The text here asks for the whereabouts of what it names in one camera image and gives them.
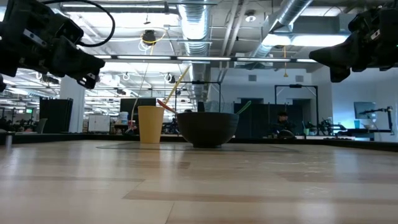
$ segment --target cabinet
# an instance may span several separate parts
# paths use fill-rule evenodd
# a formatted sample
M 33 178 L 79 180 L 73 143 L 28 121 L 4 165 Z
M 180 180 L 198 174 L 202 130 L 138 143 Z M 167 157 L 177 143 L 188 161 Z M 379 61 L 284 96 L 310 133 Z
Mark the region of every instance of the cabinet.
M 111 125 L 109 115 L 90 115 L 88 117 L 88 132 L 108 133 Z

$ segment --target ceiling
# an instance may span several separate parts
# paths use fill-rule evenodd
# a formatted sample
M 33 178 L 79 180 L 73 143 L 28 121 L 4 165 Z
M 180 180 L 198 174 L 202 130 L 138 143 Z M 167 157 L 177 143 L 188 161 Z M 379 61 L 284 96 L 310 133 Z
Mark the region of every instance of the ceiling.
M 102 3 L 115 3 L 115 1 L 98 1 Z M 123 1 L 123 4 L 136 3 L 137 1 Z M 233 27 L 237 26 L 237 18 L 239 17 L 239 5 L 237 14 L 231 15 L 231 8 L 234 0 L 213 1 L 218 2 L 217 5 L 211 6 L 210 16 L 210 55 L 220 56 L 221 48 L 223 46 L 224 36 L 226 33 L 226 26 L 229 20 L 234 19 Z M 364 6 L 384 4 L 384 1 L 314 1 L 311 5 L 303 11 L 301 16 L 318 16 L 318 17 L 336 17 L 339 14 L 346 12 L 355 14 L 363 10 Z M 60 10 L 66 16 L 69 16 L 75 21 L 84 31 L 85 36 L 83 41 L 86 43 L 94 43 L 104 40 L 111 29 L 111 21 L 109 17 L 102 12 L 78 12 L 67 11 L 65 7 L 59 5 L 51 5 L 54 9 Z M 237 34 L 237 41 L 234 42 L 231 54 L 247 53 L 254 50 L 263 40 L 262 27 L 267 15 L 276 12 L 279 9 L 280 1 L 258 1 L 251 0 L 247 5 L 247 10 L 254 10 L 256 20 L 247 22 L 243 19 L 240 24 L 240 29 Z M 107 44 L 101 47 L 84 48 L 82 49 L 94 55 L 149 55 L 152 51 L 153 55 L 186 55 L 184 44 L 179 41 L 183 40 L 182 29 L 180 27 L 180 18 L 176 14 L 161 14 L 161 13 L 112 13 L 116 21 L 116 30 L 113 38 Z M 153 49 L 144 50 L 140 47 L 141 34 L 145 30 L 155 30 L 155 35 L 158 41 Z M 286 46 L 285 49 L 273 48 L 270 54 L 273 57 L 294 57 L 294 58 L 308 58 L 308 53 L 316 49 L 316 47 L 301 47 L 301 46 Z M 101 69 L 101 81 L 96 87 L 103 87 L 98 90 L 86 91 L 86 113 L 93 111 L 107 111 L 108 113 L 116 113 L 119 106 L 119 98 L 124 96 L 155 96 L 163 98 L 170 93 L 174 84 L 165 80 L 167 74 L 175 76 L 176 79 L 187 68 L 188 64 L 177 63 L 122 63 L 122 62 L 108 62 L 103 69 Z M 271 74 L 281 73 L 282 75 L 272 76 L 264 75 L 261 77 L 257 85 L 266 84 L 270 82 L 280 83 L 283 80 L 284 63 L 275 63 L 266 70 L 256 70 L 254 72 L 244 69 L 235 70 L 230 69 L 225 76 L 225 85 L 245 85 L 250 84 L 247 81 L 247 75 L 255 74 Z M 295 63 L 288 64 L 288 71 L 291 70 L 293 74 L 305 74 L 319 67 L 317 64 Z M 211 70 L 211 79 L 217 80 L 219 75 L 218 69 Z M 20 69 L 16 77 L 4 77 L 6 82 L 11 85 L 24 86 L 25 88 L 8 89 L 3 93 L 3 98 L 16 99 L 22 98 L 24 101 L 3 101 L 4 107 L 26 105 L 28 101 L 36 102 L 40 96 L 58 97 L 59 85 L 45 83 L 40 80 L 40 74 L 35 71 Z M 185 81 L 190 81 L 190 77 L 186 76 Z M 160 89 L 157 91 L 139 91 L 138 89 L 143 85 L 143 88 Z M 137 88 L 136 90 L 126 90 L 126 95 L 119 95 L 112 87 L 118 86 L 120 88 Z M 189 99 L 190 92 L 183 91 L 181 97 Z M 180 103 L 184 108 L 195 107 L 194 103 L 186 102 Z

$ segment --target ventilation duct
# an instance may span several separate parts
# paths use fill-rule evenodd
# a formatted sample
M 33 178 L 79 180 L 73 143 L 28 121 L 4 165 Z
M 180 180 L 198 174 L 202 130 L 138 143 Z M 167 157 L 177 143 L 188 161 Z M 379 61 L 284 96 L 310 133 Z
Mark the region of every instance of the ventilation duct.
M 181 15 L 181 29 L 185 40 L 206 40 L 209 30 L 209 6 L 200 4 L 178 5 Z M 185 43 L 185 50 L 189 56 L 206 56 L 209 45 L 203 42 Z M 206 63 L 193 63 L 190 69 L 191 80 L 210 80 L 210 65 Z M 206 100 L 208 85 L 193 85 L 193 92 L 197 100 Z
M 282 4 L 280 5 L 280 9 L 277 12 L 267 16 L 263 26 L 264 40 L 261 44 L 259 44 L 256 50 L 249 53 L 250 57 L 266 57 L 274 47 L 273 45 L 266 44 L 268 34 L 282 27 L 288 27 L 291 31 L 293 23 L 297 18 L 299 18 L 304 9 L 308 7 L 312 1 L 313 0 L 283 0 Z M 249 63 L 243 67 L 246 69 L 254 69 L 264 66 L 261 66 L 259 63 Z

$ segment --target metal frame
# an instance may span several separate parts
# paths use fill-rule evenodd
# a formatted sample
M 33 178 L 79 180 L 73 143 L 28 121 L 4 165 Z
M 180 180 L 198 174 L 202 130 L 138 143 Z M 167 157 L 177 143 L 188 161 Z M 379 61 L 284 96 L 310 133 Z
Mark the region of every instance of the metal frame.
M 181 82 L 181 83 L 189 83 L 191 85 L 206 85 L 206 84 L 218 84 L 218 112 L 221 112 L 221 82 L 204 82 L 204 81 L 192 81 L 192 82 Z M 177 110 L 177 90 L 175 91 L 175 102 L 174 109 Z
M 278 89 L 278 87 L 289 87 L 289 88 L 306 88 L 306 89 L 308 89 L 312 94 L 314 94 L 315 95 L 315 100 L 316 100 L 316 102 L 317 102 L 317 105 L 316 105 L 316 110 L 317 110 L 317 132 L 318 132 L 318 134 L 319 134 L 319 127 L 318 127 L 318 125 L 319 125 L 319 108 L 318 108 L 318 86 L 316 86 L 316 85 L 300 85 L 300 84 L 294 84 L 294 85 L 275 85 L 274 86 L 274 93 L 275 93 L 275 104 L 277 104 L 277 101 L 278 101 L 278 95 L 283 91 L 283 89 L 278 93 L 277 92 L 277 89 Z M 315 89 L 315 92 L 313 92 L 313 91 L 311 91 L 309 88 L 314 88 Z

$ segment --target computer monitor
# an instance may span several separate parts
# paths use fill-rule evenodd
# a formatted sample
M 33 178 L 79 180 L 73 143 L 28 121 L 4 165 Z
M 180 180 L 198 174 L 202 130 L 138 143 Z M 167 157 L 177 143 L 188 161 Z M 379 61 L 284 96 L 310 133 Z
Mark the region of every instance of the computer monitor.
M 128 120 L 131 119 L 131 111 L 137 98 L 123 98 L 120 100 L 120 112 L 128 112 Z M 138 106 L 156 106 L 156 98 L 138 98 L 136 107 L 134 108 L 133 120 L 138 123 Z
M 376 103 L 373 102 L 354 102 L 355 119 L 376 119 L 376 113 L 362 114 L 364 111 L 376 109 Z

